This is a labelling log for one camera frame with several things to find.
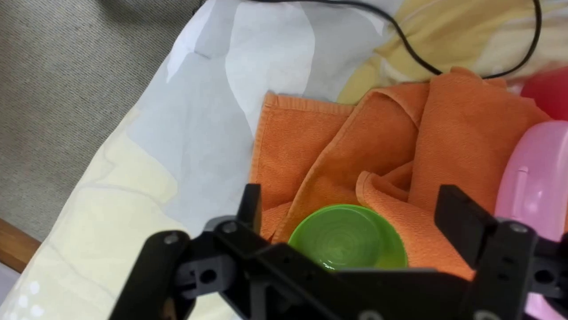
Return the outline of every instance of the gray carpet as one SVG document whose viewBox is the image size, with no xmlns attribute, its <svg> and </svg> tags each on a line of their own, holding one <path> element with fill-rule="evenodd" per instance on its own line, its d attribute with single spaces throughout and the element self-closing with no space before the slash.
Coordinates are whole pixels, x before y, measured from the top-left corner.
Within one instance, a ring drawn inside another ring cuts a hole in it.
<svg viewBox="0 0 568 320">
<path fill-rule="evenodd" d="M 42 241 L 195 0 L 0 0 L 0 218 Z"/>
</svg>

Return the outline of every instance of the black cable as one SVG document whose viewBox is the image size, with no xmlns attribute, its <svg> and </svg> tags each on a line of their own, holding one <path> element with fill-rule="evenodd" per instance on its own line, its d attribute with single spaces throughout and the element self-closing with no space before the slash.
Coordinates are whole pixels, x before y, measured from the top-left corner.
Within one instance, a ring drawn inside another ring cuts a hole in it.
<svg viewBox="0 0 568 320">
<path fill-rule="evenodd" d="M 296 3 L 319 3 L 319 4 L 330 4 L 330 6 L 350 6 L 350 8 L 357 8 L 357 10 L 362 10 L 362 12 L 369 12 L 383 20 L 387 20 L 396 35 L 401 38 L 406 52 L 410 54 L 410 58 L 419 63 L 424 70 L 428 70 L 429 74 L 433 76 L 442 76 L 442 72 L 435 67 L 431 67 L 428 61 L 424 61 L 413 49 L 412 45 L 408 44 L 403 29 L 397 26 L 397 22 L 383 10 L 380 8 L 374 8 L 374 6 L 369 6 L 366 3 L 350 3 L 350 0 L 296 0 Z M 538 42 L 539 42 L 539 33 L 541 33 L 541 26 L 543 26 L 543 13 L 541 13 L 541 8 L 539 8 L 539 0 L 532 0 L 532 6 L 534 6 L 534 36 L 532 36 L 532 42 L 531 42 L 531 47 L 527 51 L 527 54 L 523 56 L 523 60 L 515 65 L 511 70 L 506 70 L 506 72 L 500 72 L 500 74 L 493 74 L 493 76 L 484 76 L 483 79 L 499 79 L 499 77 L 506 77 L 506 76 L 511 76 L 515 74 L 516 70 L 520 70 L 534 54 L 536 47 L 538 47 Z"/>
</svg>

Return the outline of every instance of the orange towel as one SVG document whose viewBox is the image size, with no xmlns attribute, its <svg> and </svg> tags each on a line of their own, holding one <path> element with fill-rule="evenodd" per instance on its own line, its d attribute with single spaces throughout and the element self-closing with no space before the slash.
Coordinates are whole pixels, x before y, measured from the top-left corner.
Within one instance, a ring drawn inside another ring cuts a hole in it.
<svg viewBox="0 0 568 320">
<path fill-rule="evenodd" d="M 374 90 L 357 106 L 268 95 L 252 164 L 261 234 L 286 243 L 314 211 L 360 204 L 397 230 L 412 268 L 468 278 L 433 225 L 438 188 L 458 186 L 492 212 L 516 141 L 547 120 L 504 83 L 463 70 Z"/>
</svg>

